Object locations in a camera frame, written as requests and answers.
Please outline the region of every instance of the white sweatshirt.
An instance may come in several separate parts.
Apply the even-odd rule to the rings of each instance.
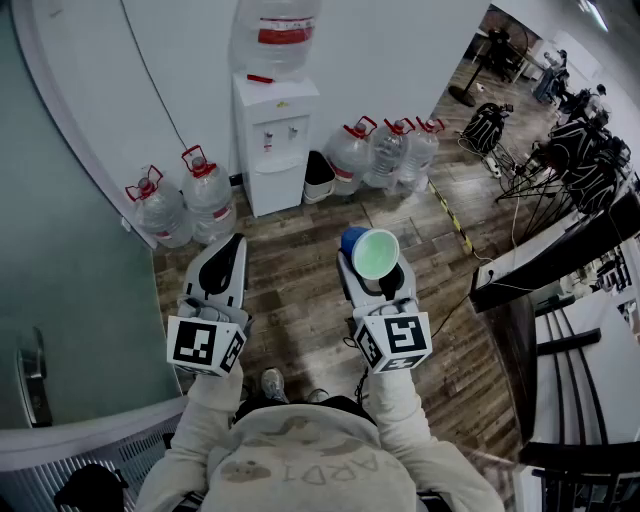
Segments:
[[[203,512],[424,510],[416,491],[455,512],[503,512],[495,490],[450,443],[431,437],[411,373],[370,377],[378,427],[317,405],[251,412],[233,428],[242,370],[199,375],[171,441],[142,486],[137,512],[170,512],[190,492]]]

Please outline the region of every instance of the black pants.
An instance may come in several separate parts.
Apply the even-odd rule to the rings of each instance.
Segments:
[[[304,402],[304,401],[294,402],[294,404],[296,403],[304,404],[307,402]],[[245,403],[243,403],[240,406],[240,408],[238,409],[238,412],[236,412],[234,423],[240,421],[247,414],[253,411],[256,411],[258,409],[264,409],[265,407],[279,407],[279,406],[286,406],[286,405],[288,404],[285,404],[284,402],[280,402],[279,400],[273,400],[271,398],[267,398],[264,395],[260,395],[255,398],[249,398],[247,401],[245,401]],[[350,414],[355,414],[360,418],[364,418],[365,420],[370,421],[374,425],[376,424],[375,421],[373,421],[373,418],[371,418],[371,416],[367,414],[367,412],[362,408],[362,406],[358,405],[357,403],[355,403],[350,398],[347,398],[346,396],[334,396],[332,398],[329,398],[328,400],[325,400],[324,402],[320,402],[318,404],[312,404],[312,405],[317,405],[319,407],[331,407],[332,409],[338,409],[340,411],[348,412]]]

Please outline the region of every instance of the white water dispenser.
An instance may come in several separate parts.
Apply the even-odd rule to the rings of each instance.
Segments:
[[[261,83],[233,77],[244,187],[256,217],[300,204],[318,90],[300,82]]]

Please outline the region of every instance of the power strip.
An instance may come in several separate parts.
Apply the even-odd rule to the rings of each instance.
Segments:
[[[499,180],[502,177],[502,173],[500,172],[500,168],[498,167],[498,164],[496,164],[496,161],[490,156],[486,157],[484,161],[487,162],[489,171],[493,174],[493,177]]]

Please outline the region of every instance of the sweatshirt sleeve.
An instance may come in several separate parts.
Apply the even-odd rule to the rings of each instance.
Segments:
[[[407,468],[418,490],[440,493],[455,512],[504,511],[462,453],[431,436],[409,370],[373,375],[370,401],[382,447]]]
[[[229,421],[240,403],[242,378],[240,364],[226,379],[196,377],[171,449],[147,475],[136,512],[170,512],[189,492],[207,492],[207,458],[213,449],[229,447]]]

